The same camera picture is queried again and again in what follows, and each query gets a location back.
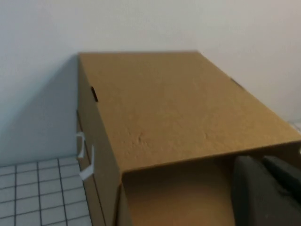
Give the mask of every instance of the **black object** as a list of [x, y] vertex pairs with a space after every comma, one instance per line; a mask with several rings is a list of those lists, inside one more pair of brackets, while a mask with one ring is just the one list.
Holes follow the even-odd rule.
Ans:
[[236, 226], [301, 226], [299, 203], [249, 156], [235, 160], [231, 196]]
[[265, 156], [262, 163], [273, 177], [301, 204], [301, 171], [275, 157]]
[[97, 95], [96, 95], [96, 93], [95, 93], [95, 90], [94, 90], [93, 86], [91, 86], [91, 91], [92, 91], [92, 94], [93, 94], [93, 96], [94, 96], [94, 100], [95, 100], [96, 102], [98, 102], [98, 98], [97, 98]]

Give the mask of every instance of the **brown cardboard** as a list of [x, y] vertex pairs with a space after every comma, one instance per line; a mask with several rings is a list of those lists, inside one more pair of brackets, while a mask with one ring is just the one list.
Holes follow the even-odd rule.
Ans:
[[[79, 122], [77, 125], [77, 129], [78, 129], [78, 131], [81, 131]], [[78, 139], [77, 147], [78, 147], [78, 153], [79, 153], [79, 151], [81, 149], [81, 140], [80, 139]], [[87, 168], [90, 165], [87, 151], [85, 150], [85, 152], [86, 152], [85, 157], [83, 159], [79, 159], [80, 170], [84, 170], [85, 168]], [[94, 182], [94, 177], [91, 176], [91, 177], [87, 178], [83, 183], [84, 183], [84, 188], [85, 188], [85, 192], [86, 192], [86, 197], [87, 197], [92, 225], [105, 226], [103, 214], [102, 214], [103, 211], [102, 211], [102, 207], [100, 205], [100, 201], [98, 198], [97, 189], [96, 189], [96, 185]]]
[[[79, 61], [79, 117], [88, 147], [95, 146], [107, 226], [119, 201], [129, 203], [126, 222], [139, 209], [131, 185], [124, 183], [120, 193], [125, 172], [300, 142], [298, 132], [197, 52], [82, 53]], [[206, 197], [219, 183], [227, 194], [229, 182], [218, 170], [212, 175]], [[222, 194], [207, 201], [215, 198], [229, 203]]]
[[[298, 143], [263, 148], [254, 157], [273, 154], [301, 168], [298, 148]], [[124, 174], [117, 225], [235, 226], [230, 195], [235, 156]]]

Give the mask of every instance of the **tiled floor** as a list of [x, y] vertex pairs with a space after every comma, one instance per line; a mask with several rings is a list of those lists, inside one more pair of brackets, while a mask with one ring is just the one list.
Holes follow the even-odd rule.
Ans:
[[91, 226], [76, 158], [0, 168], [0, 226]]

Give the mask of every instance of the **white tile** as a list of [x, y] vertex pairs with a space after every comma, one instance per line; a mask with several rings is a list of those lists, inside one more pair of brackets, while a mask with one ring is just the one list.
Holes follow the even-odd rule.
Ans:
[[36, 170], [37, 169], [37, 163], [28, 163], [28, 164], [22, 164], [17, 166], [17, 172], [25, 172], [30, 170]]
[[68, 226], [92, 226], [90, 216], [68, 220]]
[[25, 213], [16, 216], [16, 226], [40, 226], [40, 212]]
[[31, 185], [17, 186], [16, 192], [17, 192], [17, 199], [38, 196], [39, 195], [38, 183], [31, 184]]
[[26, 185], [30, 183], [36, 183], [36, 182], [38, 182], [37, 171], [17, 173], [17, 185]]
[[89, 214], [88, 204], [86, 201], [66, 205], [67, 219], [79, 218]]
[[20, 199], [16, 201], [16, 213], [27, 213], [40, 209], [39, 197]]
[[5, 174], [15, 173], [15, 166], [0, 167], [0, 176]]
[[61, 222], [61, 223], [56, 223], [56, 224], [51, 224], [49, 226], [66, 226], [66, 222]]
[[63, 194], [61, 192], [41, 195], [40, 199], [41, 199], [41, 209], [63, 205]]
[[15, 201], [0, 203], [0, 218], [10, 217], [15, 214]]
[[57, 159], [39, 162], [39, 169], [50, 168], [55, 166], [58, 166]]
[[80, 176], [71, 177], [71, 178], [62, 178], [63, 190], [83, 187], [83, 181]]
[[62, 178], [75, 176], [80, 172], [79, 165], [61, 166], [60, 170]]
[[52, 180], [52, 179], [59, 179], [60, 173], [58, 171], [58, 168], [51, 168], [51, 169], [40, 169], [39, 170], [39, 180], [45, 181], [45, 180]]
[[14, 226], [15, 225], [15, 217], [0, 219], [0, 225], [1, 226]]
[[78, 189], [64, 192], [65, 204], [70, 204], [73, 202], [85, 201], [85, 200], [86, 200], [86, 194], [84, 188], [78, 188]]
[[15, 175], [0, 176], [0, 189], [15, 186]]
[[15, 188], [4, 188], [0, 190], [0, 202], [13, 201], [15, 199]]
[[77, 161], [76, 156], [74, 156], [74, 157], [69, 157], [69, 158], [59, 159], [59, 162], [60, 162], [60, 166], [71, 165], [71, 164], [78, 164], [78, 163], [79, 163], [79, 162]]
[[42, 225], [48, 225], [65, 220], [64, 207], [57, 207], [48, 210], [42, 210]]
[[40, 182], [40, 194], [59, 192], [61, 190], [62, 188], [60, 179]]

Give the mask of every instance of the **box flap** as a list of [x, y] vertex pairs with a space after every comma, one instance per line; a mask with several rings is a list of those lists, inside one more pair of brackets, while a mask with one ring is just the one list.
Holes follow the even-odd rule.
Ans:
[[79, 57], [122, 172], [301, 139], [197, 52]]
[[235, 225], [230, 174], [214, 161], [125, 174], [123, 186], [132, 224], [120, 226]]

